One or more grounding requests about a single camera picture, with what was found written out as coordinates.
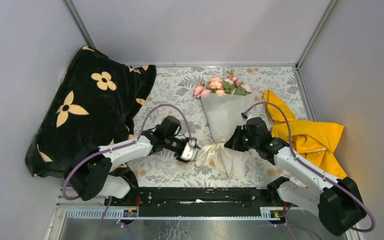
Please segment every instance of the gray leaf pattern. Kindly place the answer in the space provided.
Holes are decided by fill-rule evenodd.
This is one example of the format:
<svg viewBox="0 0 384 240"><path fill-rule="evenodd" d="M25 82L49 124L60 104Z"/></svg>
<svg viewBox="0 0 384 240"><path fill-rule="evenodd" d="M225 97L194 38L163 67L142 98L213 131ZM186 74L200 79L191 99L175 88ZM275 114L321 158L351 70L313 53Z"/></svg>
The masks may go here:
<svg viewBox="0 0 384 240"><path fill-rule="evenodd" d="M194 89L201 82L207 82L212 77L228 78L228 71L234 69L235 76L251 86L257 97L255 102L263 100L263 92L272 90L292 110L297 119L306 119L298 84L291 67L159 67L155 84L143 107L134 118L135 135L148 112L159 104L173 104L185 115L193 137L198 139L200 147L213 142L201 103L193 98ZM254 108L253 115L261 116L269 129L273 121L266 107L261 105ZM180 134L188 135L185 121L181 115L170 107L154 111L145 124L145 129L155 127L167 116L180 120ZM217 169L208 166L196 166L193 162L177 161L173 152L163 150L148 157L128 162L142 187L265 187L280 176L298 180L288 172L273 166L267 160L261 159L252 150L245 165L243 179L224 180Z"/></svg>

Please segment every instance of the bouquet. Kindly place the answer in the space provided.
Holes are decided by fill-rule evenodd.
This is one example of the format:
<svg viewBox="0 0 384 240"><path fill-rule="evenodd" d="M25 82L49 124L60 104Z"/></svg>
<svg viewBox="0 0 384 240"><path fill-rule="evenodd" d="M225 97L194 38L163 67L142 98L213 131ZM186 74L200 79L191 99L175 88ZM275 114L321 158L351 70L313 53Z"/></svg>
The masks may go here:
<svg viewBox="0 0 384 240"><path fill-rule="evenodd" d="M242 179L248 152L225 148L236 126L245 124L241 113L254 100L249 85L229 71L229 77L222 80L213 77L207 83L196 87L193 96L200 99L208 122L213 144L204 146L197 154L197 166L215 166L224 179Z"/></svg>

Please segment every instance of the black blanket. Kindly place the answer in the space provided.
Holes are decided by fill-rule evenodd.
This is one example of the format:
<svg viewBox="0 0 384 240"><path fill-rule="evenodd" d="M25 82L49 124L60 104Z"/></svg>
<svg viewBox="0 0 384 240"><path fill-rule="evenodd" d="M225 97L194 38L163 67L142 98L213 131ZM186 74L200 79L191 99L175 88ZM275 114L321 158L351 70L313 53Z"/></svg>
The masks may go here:
<svg viewBox="0 0 384 240"><path fill-rule="evenodd" d="M132 68L92 47L82 47L27 150L25 165L31 175L63 178L84 144L103 146L132 138L133 117L151 92L155 77L154 65ZM136 180L126 166L114 172Z"/></svg>

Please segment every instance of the cream ribbon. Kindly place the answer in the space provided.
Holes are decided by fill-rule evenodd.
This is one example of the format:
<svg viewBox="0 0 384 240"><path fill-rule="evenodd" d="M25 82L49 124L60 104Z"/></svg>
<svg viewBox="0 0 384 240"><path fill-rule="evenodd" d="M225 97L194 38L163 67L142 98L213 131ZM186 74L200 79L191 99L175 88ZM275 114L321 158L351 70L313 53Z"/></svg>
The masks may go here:
<svg viewBox="0 0 384 240"><path fill-rule="evenodd" d="M214 142L213 144L204 146L196 155L195 164L200 167L202 165L208 165L212 160L214 162L215 167L218 172L221 174L221 177L224 179L230 179L234 175L234 165L232 155L229 153L227 149L225 149L224 145L226 140L223 139L221 141ZM228 175L226 172L226 168L222 161L222 155L225 155L231 162L231 173Z"/></svg>

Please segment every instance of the white wall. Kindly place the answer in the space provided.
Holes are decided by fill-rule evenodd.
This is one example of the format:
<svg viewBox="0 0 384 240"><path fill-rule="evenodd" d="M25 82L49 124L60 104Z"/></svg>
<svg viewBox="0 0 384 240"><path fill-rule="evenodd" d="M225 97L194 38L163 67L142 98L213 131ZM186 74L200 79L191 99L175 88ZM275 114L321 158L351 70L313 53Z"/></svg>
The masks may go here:
<svg viewBox="0 0 384 240"><path fill-rule="evenodd" d="M131 65L295 63L329 0L74 0L94 43Z"/></svg>
<svg viewBox="0 0 384 240"><path fill-rule="evenodd" d="M24 156L84 44L61 0L0 1L0 240L40 240L61 181L32 178Z"/></svg>
<svg viewBox="0 0 384 240"><path fill-rule="evenodd" d="M384 1L339 1L302 73L317 120L345 125L336 156L377 220L364 239L384 239Z"/></svg>

